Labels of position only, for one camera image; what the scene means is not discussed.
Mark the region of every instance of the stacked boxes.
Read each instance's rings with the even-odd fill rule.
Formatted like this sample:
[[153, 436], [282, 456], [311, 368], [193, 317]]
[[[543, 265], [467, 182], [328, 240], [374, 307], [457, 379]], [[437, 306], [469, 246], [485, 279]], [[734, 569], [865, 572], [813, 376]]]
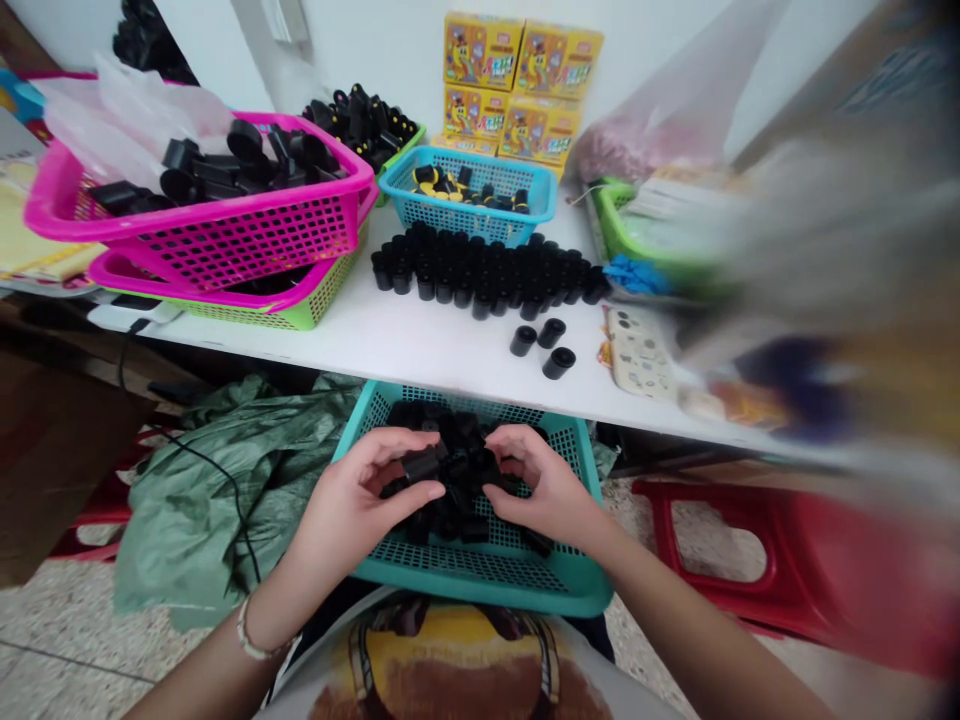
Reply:
[[602, 46], [591, 30], [449, 13], [445, 139], [433, 144], [495, 151], [562, 175]]

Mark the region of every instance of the plastic bag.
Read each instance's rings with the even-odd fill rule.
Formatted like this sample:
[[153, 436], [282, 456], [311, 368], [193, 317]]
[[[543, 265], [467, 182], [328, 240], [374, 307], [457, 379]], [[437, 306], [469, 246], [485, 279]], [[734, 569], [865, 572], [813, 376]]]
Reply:
[[98, 183], [129, 180], [160, 191], [171, 139], [190, 138], [205, 154], [226, 152], [233, 113], [207, 90], [168, 85], [95, 55], [96, 81], [35, 80], [46, 99], [44, 120]]
[[723, 160], [733, 113], [754, 65], [783, 17], [785, 0], [733, 0], [576, 146], [580, 179], [630, 182], [663, 165]]

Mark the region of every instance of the white table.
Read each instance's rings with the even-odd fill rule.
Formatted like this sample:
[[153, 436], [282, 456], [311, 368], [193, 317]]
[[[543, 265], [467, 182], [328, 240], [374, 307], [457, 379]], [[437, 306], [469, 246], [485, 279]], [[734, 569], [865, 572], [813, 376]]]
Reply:
[[[561, 248], [576, 248], [595, 261], [585, 212], [563, 202], [556, 217], [539, 228]], [[577, 362], [557, 381], [541, 373], [549, 354], [534, 345], [525, 358], [509, 352], [517, 326], [525, 324], [516, 310], [505, 317], [474, 320], [469, 310], [453, 304], [423, 302], [416, 285], [406, 296], [377, 289], [369, 256], [394, 234], [403, 232], [396, 211], [374, 210], [370, 237], [336, 300], [310, 332], [242, 325], [183, 314], [166, 324], [152, 323], [141, 335], [332, 370], [364, 378], [472, 395], [498, 402], [563, 413], [588, 420], [652, 430], [685, 438], [708, 440], [760, 452], [832, 466], [854, 466], [861, 453], [852, 448], [822, 449], [785, 443], [767, 434], [732, 423], [713, 423], [687, 416], [675, 404], [628, 394], [601, 366], [597, 352], [604, 340], [602, 303], [561, 305], [533, 323], [538, 329], [548, 317], [559, 317], [567, 332], [559, 345], [576, 353]], [[129, 316], [101, 306], [90, 320], [109, 330], [125, 331]], [[655, 322], [660, 318], [651, 315]], [[698, 378], [674, 367], [680, 382]]]

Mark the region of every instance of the black cable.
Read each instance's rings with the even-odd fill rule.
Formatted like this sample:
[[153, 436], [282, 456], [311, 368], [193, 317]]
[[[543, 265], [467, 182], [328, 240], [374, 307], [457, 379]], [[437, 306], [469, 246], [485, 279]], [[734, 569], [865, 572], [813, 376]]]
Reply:
[[[120, 344], [120, 356], [117, 359], [117, 385], [120, 386], [120, 392], [122, 392], [124, 397], [127, 398], [127, 400], [129, 400], [131, 403], [133, 402], [133, 398], [131, 397], [130, 393], [127, 391], [127, 384], [123, 380], [123, 361], [126, 359], [126, 356], [127, 356], [127, 347], [130, 344], [130, 338], [132, 338], [138, 332], [143, 330], [149, 324], [150, 324], [150, 321], [147, 320], [146, 318], [140, 318], [139, 320], [134, 322], [133, 325], [130, 326], [130, 329], [124, 333], [123, 342], [121, 342]], [[151, 427], [153, 430], [156, 430], [158, 433], [163, 435], [167, 440], [172, 442], [181, 450], [186, 450], [188, 453], [192, 455], [196, 455], [198, 458], [202, 458], [206, 460], [208, 463], [213, 465], [217, 470], [223, 473], [226, 476], [226, 478], [230, 481], [230, 483], [233, 485], [233, 502], [234, 502], [234, 506], [237, 508], [237, 517], [240, 519], [240, 533], [243, 535], [243, 542], [247, 546], [247, 552], [250, 553], [250, 559], [253, 561], [253, 574], [257, 578], [257, 584], [259, 585], [261, 582], [263, 582], [263, 580], [260, 577], [260, 565], [257, 563], [257, 555], [253, 551], [253, 544], [250, 542], [250, 536], [247, 534], [247, 518], [244, 517], [243, 510], [240, 509], [239, 483], [237, 483], [233, 475], [231, 475], [226, 470], [224, 470], [220, 466], [220, 464], [215, 460], [207, 457], [202, 452], [194, 450], [189, 445], [180, 442], [178, 438], [175, 438], [173, 435], [168, 433], [162, 427], [158, 427], [157, 425], [154, 425], [151, 422], [148, 422], [147, 425]]]

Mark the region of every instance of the floor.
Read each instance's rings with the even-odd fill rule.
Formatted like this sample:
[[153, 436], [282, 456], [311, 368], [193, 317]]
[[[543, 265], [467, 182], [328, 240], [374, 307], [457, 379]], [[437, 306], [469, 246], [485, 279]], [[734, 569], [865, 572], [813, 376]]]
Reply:
[[[608, 483], [607, 506], [652, 547], [649, 507], [629, 487]], [[756, 538], [732, 531], [709, 507], [680, 505], [674, 521], [689, 568], [739, 580], [762, 572], [765, 559]], [[178, 634], [159, 609], [114, 616], [112, 591], [112, 566], [69, 561], [48, 561], [23, 588], [0, 591], [0, 717], [119, 717], [206, 634]], [[617, 665], [685, 717], [696, 718], [619, 598], [606, 617]], [[840, 717], [924, 717], [936, 691], [919, 677], [809, 643], [760, 642]]]

